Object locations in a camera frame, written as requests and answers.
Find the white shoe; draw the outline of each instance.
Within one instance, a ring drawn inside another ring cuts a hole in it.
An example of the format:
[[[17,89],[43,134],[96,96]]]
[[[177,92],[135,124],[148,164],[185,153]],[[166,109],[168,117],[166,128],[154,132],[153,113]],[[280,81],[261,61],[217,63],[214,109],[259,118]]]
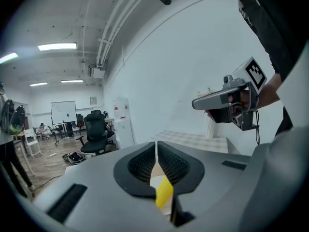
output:
[[[28,187],[28,189],[29,189],[30,191],[35,191],[35,186],[32,185],[31,187]]]

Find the ceiling light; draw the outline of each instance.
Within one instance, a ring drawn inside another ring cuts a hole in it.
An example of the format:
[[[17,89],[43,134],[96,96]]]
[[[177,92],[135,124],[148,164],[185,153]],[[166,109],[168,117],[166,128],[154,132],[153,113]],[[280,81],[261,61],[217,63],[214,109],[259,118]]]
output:
[[[62,83],[82,83],[83,80],[67,80],[67,81],[61,81]]]
[[[0,58],[0,64],[4,63],[4,62],[6,62],[10,59],[16,58],[16,57],[18,57],[18,55],[16,53],[11,53],[9,55],[6,55],[6,56]]]
[[[36,83],[36,84],[30,84],[31,87],[34,86],[40,86],[40,85],[47,85],[48,83]]]
[[[76,49],[76,43],[57,43],[57,44],[43,44],[38,46],[40,51],[57,50],[57,49]]]

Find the plaid tablecloth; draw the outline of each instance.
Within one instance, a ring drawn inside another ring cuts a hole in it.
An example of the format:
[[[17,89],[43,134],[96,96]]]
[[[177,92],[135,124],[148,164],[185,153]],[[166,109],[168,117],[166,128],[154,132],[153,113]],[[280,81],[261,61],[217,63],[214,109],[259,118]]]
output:
[[[196,149],[228,153],[226,138],[213,138],[206,140],[203,135],[192,135],[165,130],[152,137],[151,141],[168,141]]]

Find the metal bracket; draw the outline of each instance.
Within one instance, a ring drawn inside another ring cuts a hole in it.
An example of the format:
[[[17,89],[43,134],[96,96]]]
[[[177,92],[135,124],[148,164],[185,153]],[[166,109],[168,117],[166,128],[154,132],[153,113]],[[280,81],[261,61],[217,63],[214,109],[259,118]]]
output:
[[[106,44],[113,44],[113,41],[107,41],[103,39],[98,39],[99,42],[106,43]]]

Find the white chair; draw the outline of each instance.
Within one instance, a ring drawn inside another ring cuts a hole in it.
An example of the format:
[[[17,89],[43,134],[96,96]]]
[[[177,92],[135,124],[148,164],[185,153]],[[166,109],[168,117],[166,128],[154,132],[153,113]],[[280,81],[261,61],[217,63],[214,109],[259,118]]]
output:
[[[33,142],[28,142],[28,138],[29,137],[33,137],[34,141]],[[29,146],[30,155],[32,155],[33,159],[34,159],[34,155],[36,155],[36,154],[40,153],[42,155],[37,135],[34,133],[33,129],[25,130],[25,138],[26,138],[26,143]],[[36,153],[33,153],[32,149],[31,149],[31,146],[36,145],[36,144],[38,145],[39,151],[36,152]]]

